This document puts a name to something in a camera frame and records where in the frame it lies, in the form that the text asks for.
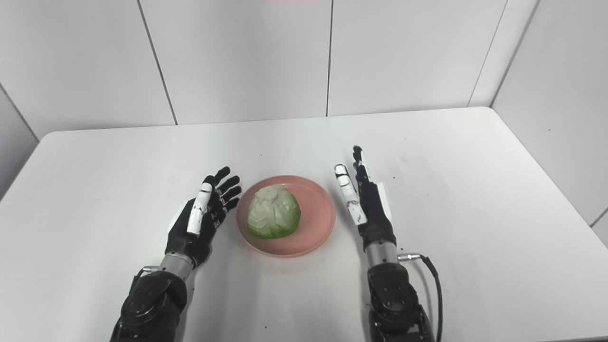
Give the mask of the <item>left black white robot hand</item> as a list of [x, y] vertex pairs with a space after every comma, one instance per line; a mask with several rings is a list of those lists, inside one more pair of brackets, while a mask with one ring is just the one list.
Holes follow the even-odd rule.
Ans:
[[240, 177], [225, 166], [204, 178], [196, 197], [188, 200], [169, 231], [165, 253], [185, 257], [198, 268], [211, 254], [211, 243], [228, 213], [237, 207]]

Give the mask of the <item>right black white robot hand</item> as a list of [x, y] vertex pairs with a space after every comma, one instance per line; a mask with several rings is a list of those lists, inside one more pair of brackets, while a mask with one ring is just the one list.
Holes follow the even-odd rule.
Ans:
[[373, 181], [360, 146], [355, 145], [352, 148], [352, 157], [354, 177], [351, 177], [344, 164], [335, 165], [334, 175], [348, 213], [363, 240], [363, 249], [373, 243], [391, 243], [395, 246], [397, 238], [394, 235], [392, 214], [384, 186], [382, 182]]

